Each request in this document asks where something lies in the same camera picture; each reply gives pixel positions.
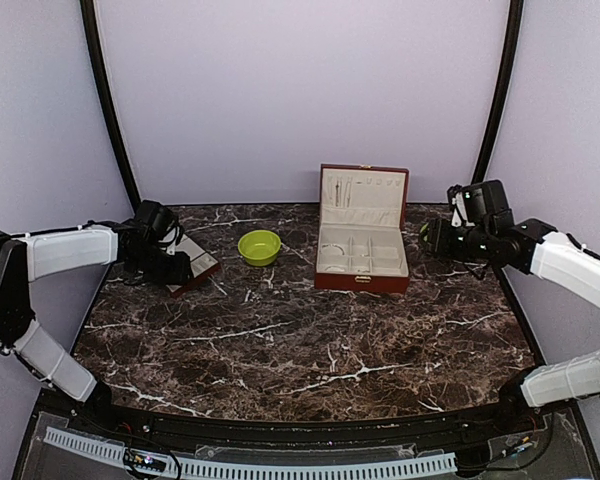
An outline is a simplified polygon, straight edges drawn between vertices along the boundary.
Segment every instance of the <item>marble tabletop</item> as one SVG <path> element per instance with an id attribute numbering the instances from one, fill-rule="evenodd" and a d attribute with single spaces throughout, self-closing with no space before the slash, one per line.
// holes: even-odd
<path id="1" fill-rule="evenodd" d="M 406 295 L 313 288 L 318 205 L 174 208 L 222 263 L 172 299 L 114 267 L 75 348 L 119 405 L 213 418 L 342 421 L 443 412 L 497 400 L 533 365 L 494 276 L 423 255 L 442 205 L 407 205 Z M 238 239 L 276 231 L 276 263 L 247 266 Z"/>

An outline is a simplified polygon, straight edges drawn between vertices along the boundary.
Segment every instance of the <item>yellow-green plastic bowl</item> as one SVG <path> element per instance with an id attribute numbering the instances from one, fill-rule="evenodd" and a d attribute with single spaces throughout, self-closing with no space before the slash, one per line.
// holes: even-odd
<path id="1" fill-rule="evenodd" d="M 278 257 L 280 237 L 269 230 L 254 230 L 240 239 L 238 251 L 249 265 L 266 267 Z"/>

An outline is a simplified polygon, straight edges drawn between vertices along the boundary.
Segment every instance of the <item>robotic arm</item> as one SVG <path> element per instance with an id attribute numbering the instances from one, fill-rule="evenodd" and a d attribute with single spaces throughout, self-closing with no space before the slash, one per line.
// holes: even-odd
<path id="1" fill-rule="evenodd" d="M 89 222 L 18 235 L 0 231 L 0 353 L 15 353 L 41 380 L 74 400 L 93 401 L 108 387 L 40 326 L 31 309 L 29 283 L 74 268 L 124 262 L 127 271 L 142 272 L 148 281 L 185 284 L 193 278 L 189 255 L 170 248 L 181 237 L 176 215 L 150 201 L 123 223 Z"/>
<path id="2" fill-rule="evenodd" d="M 540 220 L 514 224 L 500 181 L 451 187 L 447 195 L 452 220 L 435 219 L 423 226 L 420 242 L 425 251 L 463 262 L 510 265 L 557 283 L 600 308 L 600 255 Z M 511 411 L 597 394 L 600 350 L 521 372 L 501 389 L 500 401 L 509 403 Z"/>

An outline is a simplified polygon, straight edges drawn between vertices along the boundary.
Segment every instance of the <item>red jewelry box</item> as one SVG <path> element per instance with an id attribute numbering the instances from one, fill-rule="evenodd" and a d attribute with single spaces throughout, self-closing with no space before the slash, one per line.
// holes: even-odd
<path id="1" fill-rule="evenodd" d="M 322 165 L 315 288 L 405 293 L 409 170 Z"/>

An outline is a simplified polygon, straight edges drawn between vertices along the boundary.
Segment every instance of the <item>white partition panel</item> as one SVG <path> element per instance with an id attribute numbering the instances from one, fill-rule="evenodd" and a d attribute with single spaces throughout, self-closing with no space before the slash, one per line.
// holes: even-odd
<path id="1" fill-rule="evenodd" d="M 111 151 L 75 0 L 0 0 L 0 229 L 20 232 L 131 208 Z M 102 268 L 32 286 L 38 319 L 70 347 Z M 11 478 L 40 384 L 0 356 L 0 479 Z"/>
<path id="2" fill-rule="evenodd" d="M 508 0 L 98 0 L 144 197 L 318 200 L 320 163 L 411 169 L 445 201 L 477 158 Z"/>
<path id="3" fill-rule="evenodd" d="M 600 1 L 525 3 L 490 178 L 516 219 L 537 217 L 600 253 Z M 600 348 L 600 310 L 509 272 L 548 361 Z M 600 400 L 583 402 L 600 457 Z"/>

